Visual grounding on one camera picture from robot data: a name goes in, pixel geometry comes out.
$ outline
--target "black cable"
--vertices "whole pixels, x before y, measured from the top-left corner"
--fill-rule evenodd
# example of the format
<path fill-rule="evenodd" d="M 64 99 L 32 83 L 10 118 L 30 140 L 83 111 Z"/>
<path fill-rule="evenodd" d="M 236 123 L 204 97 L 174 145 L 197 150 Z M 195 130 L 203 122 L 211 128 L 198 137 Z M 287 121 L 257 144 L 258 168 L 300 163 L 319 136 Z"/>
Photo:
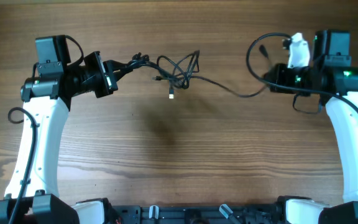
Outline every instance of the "black cable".
<path fill-rule="evenodd" d="M 250 97 L 253 97 L 253 96 L 257 96 L 259 93 L 262 93 L 266 88 L 267 88 L 267 85 L 264 85 L 260 90 L 258 90 L 256 93 L 252 93 L 252 94 L 248 94 L 248 95 L 243 95 L 243 94 L 239 94 L 239 93 L 236 93 L 235 91 L 229 89 L 228 87 L 220 84 L 220 83 L 217 83 L 215 81 L 212 81 L 210 80 L 209 78 L 205 78 L 205 77 L 201 77 L 201 76 L 197 76 L 197 75 L 193 75 L 192 78 L 198 78 L 200 80 L 204 80 L 204 81 L 207 81 L 209 83 L 212 83 L 214 85 L 217 85 L 219 87 L 221 87 L 222 89 L 232 93 L 233 95 L 235 96 L 238 96 L 238 97 L 241 97 L 241 98 L 250 98 Z"/>
<path fill-rule="evenodd" d="M 32 141 L 31 141 L 29 158 L 27 160 L 27 165 L 26 165 L 25 171 L 24 171 L 24 177 L 23 177 L 23 180 L 21 180 L 21 185 L 22 186 L 21 186 L 19 194 L 17 196 L 16 203 L 15 203 L 15 206 L 13 208 L 11 217 L 9 218 L 9 224 L 13 224 L 15 222 L 15 219 L 17 218 L 16 217 L 17 213 L 20 210 L 20 203 L 21 203 L 21 200 L 23 198 L 25 188 L 27 187 L 27 184 L 29 184 L 29 182 L 30 182 L 30 179 L 29 179 L 30 170 L 31 170 L 32 162 L 33 162 L 33 156 L 34 156 L 34 152 L 35 152 L 35 145 L 36 145 L 36 142 L 37 142 L 37 122 L 36 122 L 35 118 L 28 111 L 26 111 L 25 109 L 20 108 L 20 107 L 15 107 L 15 108 L 12 108 L 7 114 L 7 119 L 13 124 L 20 124 L 20 123 L 24 122 L 23 119 L 19 120 L 19 121 L 12 120 L 11 116 L 12 116 L 12 113 L 15 112 L 15 111 L 23 112 L 30 119 L 31 128 L 32 128 Z"/>
<path fill-rule="evenodd" d="M 258 81 L 269 85 L 269 86 L 274 86 L 276 88 L 281 88 L 284 90 L 291 90 L 291 91 L 298 91 L 298 92 L 303 92 L 303 93 L 314 93 L 314 94 L 320 94 L 320 95 L 326 95 L 326 96 L 330 96 L 330 97 L 334 97 L 337 98 L 339 100 L 342 100 L 343 102 L 347 103 L 352 109 L 354 109 L 356 111 L 356 113 L 358 114 L 358 107 L 353 104 L 352 102 L 350 102 L 348 99 L 344 98 L 343 96 L 334 94 L 334 93 L 330 93 L 330 92 L 326 92 L 326 91 L 320 91 L 320 90 L 308 90 L 308 89 L 304 89 L 304 88 L 295 88 L 295 87 L 289 87 L 289 86 L 283 86 L 283 85 L 278 85 L 276 83 L 272 83 L 269 82 L 268 80 L 265 80 L 264 78 L 258 76 L 253 69 L 251 68 L 251 65 L 249 63 L 249 57 L 251 54 L 252 49 L 255 47 L 255 45 L 262 39 L 267 38 L 267 37 L 286 37 L 286 38 L 291 38 L 290 35 L 288 34 L 283 34 L 283 33 L 269 33 L 269 34 L 265 34 L 260 36 L 258 39 L 254 40 L 253 43 L 249 46 L 248 51 L 247 51 L 247 56 L 246 56 L 246 64 L 247 64 L 247 68 L 248 71 L 251 73 L 251 75 L 256 78 Z"/>
<path fill-rule="evenodd" d="M 175 87 L 175 88 L 181 88 L 186 90 L 187 88 L 189 88 L 190 86 L 190 79 L 191 78 L 197 78 L 200 80 L 204 80 L 206 82 L 209 82 L 211 84 L 217 85 L 221 88 L 223 88 L 224 90 L 232 93 L 235 96 L 241 97 L 241 98 L 250 98 L 253 96 L 257 96 L 259 93 L 261 93 L 262 91 L 264 91 L 267 86 L 263 86 L 259 91 L 257 91 L 256 93 L 252 93 L 252 94 L 248 94 L 248 95 L 243 95 L 243 94 L 239 94 L 237 92 L 235 92 L 234 90 L 229 89 L 228 87 L 210 80 L 209 78 L 205 78 L 205 77 L 201 77 L 201 76 L 195 76 L 193 75 L 194 73 L 198 73 L 200 71 L 200 66 L 198 64 L 198 57 L 200 56 L 200 52 L 199 50 L 193 52 L 192 54 L 188 54 L 186 57 L 184 57 L 183 59 L 179 60 L 177 63 L 175 63 L 173 60 L 171 60 L 170 58 L 168 58 L 167 56 L 161 55 L 157 58 L 157 63 L 153 63 L 150 61 L 146 61 L 143 64 L 141 64 L 140 66 L 148 66 L 148 67 L 152 67 L 156 70 L 158 70 L 158 72 L 160 73 L 159 77 L 156 77 L 156 80 L 168 80 L 170 82 L 170 88 L 171 87 Z M 184 71 L 179 64 L 181 64 L 184 60 L 190 58 L 189 64 L 187 66 L 186 71 Z M 163 68 L 160 67 L 160 60 L 161 59 L 165 59 L 166 61 L 168 61 L 170 64 L 173 65 L 173 71 L 172 73 L 164 70 Z"/>
<path fill-rule="evenodd" d="M 34 78 L 35 78 L 35 70 L 37 69 L 38 66 L 38 62 L 36 62 L 33 66 L 32 66 L 32 75 L 31 75 L 31 79 L 34 82 Z"/>
<path fill-rule="evenodd" d="M 295 94 L 295 96 L 293 97 L 293 101 L 292 101 L 292 108 L 296 112 L 300 112 L 300 113 L 304 113 L 304 114 L 320 114 L 321 110 L 323 109 L 323 104 L 322 104 L 321 98 L 318 101 L 318 109 L 317 109 L 317 111 L 316 112 L 310 112 L 310 111 L 299 110 L 298 108 L 296 108 L 295 104 L 296 104 L 296 100 L 298 99 L 298 96 L 301 96 L 301 93 Z"/>
<path fill-rule="evenodd" d="M 80 44 L 74 38 L 70 37 L 69 35 L 65 35 L 65 37 L 68 40 L 71 40 L 75 45 L 77 45 L 77 47 L 79 48 L 79 50 L 81 52 L 81 57 L 77 61 L 75 61 L 75 62 L 71 63 L 69 66 L 67 66 L 67 68 L 70 69 L 73 67 L 77 67 L 82 63 L 82 61 L 84 60 L 84 52 L 82 51 Z"/>

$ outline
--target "green led light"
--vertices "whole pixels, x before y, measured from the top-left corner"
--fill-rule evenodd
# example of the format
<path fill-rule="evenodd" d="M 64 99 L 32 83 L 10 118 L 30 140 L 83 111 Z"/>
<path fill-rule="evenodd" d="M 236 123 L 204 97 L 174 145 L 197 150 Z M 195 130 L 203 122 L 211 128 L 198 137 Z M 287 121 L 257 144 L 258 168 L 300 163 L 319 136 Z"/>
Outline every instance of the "green led light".
<path fill-rule="evenodd" d="M 349 75 L 352 75 L 352 72 L 350 71 L 343 71 L 343 74 L 348 77 Z"/>

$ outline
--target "white plastic part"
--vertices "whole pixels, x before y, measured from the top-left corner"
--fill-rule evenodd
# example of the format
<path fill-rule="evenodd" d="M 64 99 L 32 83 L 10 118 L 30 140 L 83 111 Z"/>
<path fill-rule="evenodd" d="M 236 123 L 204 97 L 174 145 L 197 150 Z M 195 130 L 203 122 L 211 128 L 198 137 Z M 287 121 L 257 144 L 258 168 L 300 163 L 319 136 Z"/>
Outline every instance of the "white plastic part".
<path fill-rule="evenodd" d="M 307 41 L 301 33 L 296 33 L 291 37 L 290 58 L 288 68 L 305 67 L 309 65 L 310 51 Z"/>
<path fill-rule="evenodd" d="M 150 209 L 149 209 L 149 218 L 158 219 L 159 213 L 160 213 L 160 208 L 159 208 L 158 206 L 156 206 L 156 205 L 150 206 Z"/>
<path fill-rule="evenodd" d="M 318 224 L 323 208 L 328 205 L 306 199 L 290 199 L 285 204 L 286 219 L 291 224 Z"/>
<path fill-rule="evenodd" d="M 346 99 L 358 107 L 358 92 L 348 92 Z M 344 177 L 344 202 L 358 201 L 358 114 L 347 103 L 331 98 L 327 114 L 335 129 Z"/>
<path fill-rule="evenodd" d="M 27 184 L 24 197 L 35 195 L 36 190 L 45 190 L 46 194 L 59 197 L 57 188 L 57 162 L 59 156 L 60 139 L 63 127 L 68 117 L 68 108 L 62 99 L 51 100 L 49 96 L 32 98 L 24 103 L 27 110 L 37 121 L 37 143 L 34 161 L 31 167 L 30 184 Z M 17 198 L 21 180 L 29 158 L 32 141 L 31 122 L 24 115 L 24 127 L 20 143 L 19 155 L 12 179 L 5 190 L 5 195 L 11 194 Z"/>
<path fill-rule="evenodd" d="M 84 202 L 72 206 L 78 214 L 80 224 L 103 224 L 104 208 L 102 202 Z"/>

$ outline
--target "wooden table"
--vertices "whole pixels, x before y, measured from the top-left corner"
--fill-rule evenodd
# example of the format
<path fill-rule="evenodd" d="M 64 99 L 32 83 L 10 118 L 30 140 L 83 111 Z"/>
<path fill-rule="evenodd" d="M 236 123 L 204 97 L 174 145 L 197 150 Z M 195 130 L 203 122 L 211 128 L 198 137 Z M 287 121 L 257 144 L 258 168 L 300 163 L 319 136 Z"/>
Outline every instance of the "wooden table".
<path fill-rule="evenodd" d="M 7 112 L 22 105 L 19 90 L 37 61 L 34 39 L 68 34 L 85 54 L 127 62 L 137 52 L 178 60 L 200 49 L 200 75 L 252 93 L 246 69 L 250 43 L 268 32 L 352 32 L 358 66 L 358 1 L 149 1 L 0 6 L 0 199 L 16 162 L 22 125 Z M 280 38 L 266 40 L 273 62 L 285 62 Z M 79 51 L 69 44 L 72 60 Z M 262 74 L 256 50 L 251 63 Z M 58 163 L 61 199 L 107 197 L 115 205 L 220 205 L 273 202 L 302 195 L 342 202 L 342 169 L 325 111 L 291 108 L 292 95 L 263 92 L 241 99 L 201 80 L 168 99 L 167 82 L 141 68 L 113 96 L 72 101 Z M 316 108 L 317 98 L 301 99 Z"/>

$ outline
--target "wood grain surface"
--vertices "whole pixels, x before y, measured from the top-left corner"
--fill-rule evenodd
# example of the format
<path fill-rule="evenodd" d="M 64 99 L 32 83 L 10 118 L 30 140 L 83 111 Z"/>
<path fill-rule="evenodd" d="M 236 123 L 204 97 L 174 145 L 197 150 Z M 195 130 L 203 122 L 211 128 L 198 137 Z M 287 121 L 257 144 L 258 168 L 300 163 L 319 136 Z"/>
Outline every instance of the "wood grain surface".
<path fill-rule="evenodd" d="M 11 178 L 22 126 L 7 112 L 22 104 L 19 90 L 37 61 L 34 39 L 68 34 L 85 54 L 127 62 L 137 52 L 178 60 L 201 50 L 200 75 L 242 93 L 260 88 L 245 66 L 246 50 L 268 32 L 351 31 L 358 66 L 358 1 L 141 1 L 0 6 L 0 199 Z M 280 38 L 264 44 L 285 62 Z M 79 51 L 70 44 L 72 60 Z M 263 73 L 257 50 L 251 63 Z M 273 202 L 302 195 L 342 202 L 342 169 L 325 111 L 300 114 L 291 95 L 250 98 L 192 80 L 168 99 L 166 82 L 141 68 L 112 96 L 72 101 L 58 162 L 61 199 L 107 197 L 115 205 L 219 205 Z M 317 98 L 301 99 L 306 110 Z"/>

